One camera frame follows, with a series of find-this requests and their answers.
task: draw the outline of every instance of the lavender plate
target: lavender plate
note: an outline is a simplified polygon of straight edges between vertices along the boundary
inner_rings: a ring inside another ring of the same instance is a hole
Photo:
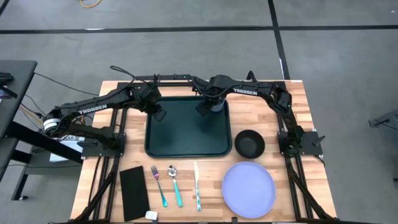
[[[274,180],[255,162],[239,162],[229,168],[221,188],[228,207],[244,218],[265,215],[276,198]]]

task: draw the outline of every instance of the black desk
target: black desk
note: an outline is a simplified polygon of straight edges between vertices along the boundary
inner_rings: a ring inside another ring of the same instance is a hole
[[[8,89],[18,94],[17,98],[2,100],[0,103],[0,180],[2,179],[9,161],[15,160],[24,162],[32,167],[46,166],[70,166],[82,164],[81,153],[70,149],[59,142],[50,139],[39,132],[13,121],[18,107],[32,81],[37,62],[21,60],[0,60],[0,71],[9,72],[14,80],[6,83]],[[24,141],[31,145],[45,149],[39,153],[29,154],[16,150],[18,141]],[[66,162],[49,162],[50,153],[69,159]],[[21,196],[23,186],[29,174],[33,174],[33,169],[26,168],[22,172],[16,191],[12,197],[18,200]],[[35,169],[35,172],[44,174],[43,169]]]

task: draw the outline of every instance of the spoon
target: spoon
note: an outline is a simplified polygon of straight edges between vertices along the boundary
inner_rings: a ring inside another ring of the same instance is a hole
[[[177,181],[175,180],[176,175],[177,175],[177,170],[175,169],[175,167],[169,166],[169,176],[171,176],[171,178],[173,178],[174,190],[175,190],[175,196],[177,198],[177,203],[178,203],[179,207],[182,207],[182,199],[181,199],[180,191],[178,190]]]

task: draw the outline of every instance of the black floor stripe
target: black floor stripe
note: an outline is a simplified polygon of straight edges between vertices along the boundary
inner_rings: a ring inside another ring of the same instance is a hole
[[[259,31],[273,30],[271,26],[209,26],[209,27],[150,27],[111,29],[49,29],[49,30],[0,30],[0,34],[104,34],[141,32],[203,32],[203,31]]]
[[[381,30],[398,29],[398,25],[373,26],[280,26],[279,30]]]
[[[278,20],[277,20],[277,17],[276,17],[274,1],[273,0],[268,0],[268,5],[269,5],[269,11],[271,13],[272,26],[274,28],[276,47],[278,49],[280,66],[281,66],[281,69],[282,69],[282,77],[283,77],[284,80],[290,80],[289,69],[287,68],[284,45],[282,43],[282,37],[280,36]]]
[[[2,12],[4,12],[4,10],[6,9],[6,6],[8,4],[10,0],[4,0],[4,2],[2,3],[1,7],[0,7],[0,16],[2,14]]]

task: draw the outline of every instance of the fork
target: fork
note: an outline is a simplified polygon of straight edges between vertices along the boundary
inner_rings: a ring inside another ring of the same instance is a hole
[[[160,187],[160,183],[159,183],[159,173],[157,172],[156,166],[151,166],[150,167],[152,174],[154,175],[157,185],[159,186],[159,190],[160,190],[160,194],[162,195],[162,203],[163,203],[163,207],[167,207],[167,201],[166,198],[163,195],[163,191],[162,188]]]

